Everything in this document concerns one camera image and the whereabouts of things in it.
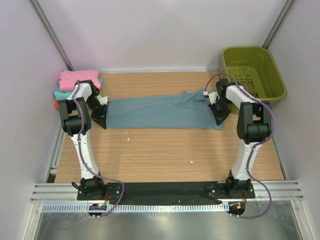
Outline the grey-blue t-shirt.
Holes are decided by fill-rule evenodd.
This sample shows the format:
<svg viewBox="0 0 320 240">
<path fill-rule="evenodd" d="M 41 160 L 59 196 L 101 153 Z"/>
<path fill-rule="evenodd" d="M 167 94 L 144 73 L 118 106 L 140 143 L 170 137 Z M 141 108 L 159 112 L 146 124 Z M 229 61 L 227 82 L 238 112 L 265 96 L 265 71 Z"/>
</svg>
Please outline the grey-blue t-shirt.
<svg viewBox="0 0 320 240">
<path fill-rule="evenodd" d="M 146 129 L 214 129 L 221 131 L 203 90 L 111 100 L 106 127 Z"/>
</svg>

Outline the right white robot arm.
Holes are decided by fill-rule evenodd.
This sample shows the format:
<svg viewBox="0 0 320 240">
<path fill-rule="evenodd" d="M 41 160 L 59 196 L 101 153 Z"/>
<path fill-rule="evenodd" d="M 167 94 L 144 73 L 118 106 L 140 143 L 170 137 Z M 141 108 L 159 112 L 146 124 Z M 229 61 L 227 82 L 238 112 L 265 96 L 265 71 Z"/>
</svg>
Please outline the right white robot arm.
<svg viewBox="0 0 320 240">
<path fill-rule="evenodd" d="M 238 109 L 236 125 L 240 147 L 235 164 L 229 171 L 225 183 L 212 185 L 211 197 L 218 199 L 254 198 L 251 184 L 251 171 L 257 152 L 273 132 L 273 119 L 270 104 L 262 102 L 244 90 L 242 86 L 220 79 L 216 91 L 204 95 L 209 98 L 208 107 L 213 113 L 216 124 L 221 125 L 231 113 L 230 105 Z"/>
</svg>

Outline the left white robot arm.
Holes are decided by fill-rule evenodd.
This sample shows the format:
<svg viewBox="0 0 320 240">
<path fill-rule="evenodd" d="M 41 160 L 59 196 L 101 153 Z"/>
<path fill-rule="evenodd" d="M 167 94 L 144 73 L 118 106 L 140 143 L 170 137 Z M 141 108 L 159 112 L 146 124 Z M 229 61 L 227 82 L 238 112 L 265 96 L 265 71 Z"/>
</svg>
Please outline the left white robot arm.
<svg viewBox="0 0 320 240">
<path fill-rule="evenodd" d="M 92 80 L 78 80 L 69 97 L 57 101 L 61 126 L 70 137 L 80 164 L 80 183 L 74 183 L 79 200 L 101 200 L 106 187 L 95 162 L 90 142 L 92 122 L 107 128 L 109 98 L 102 97 Z"/>
</svg>

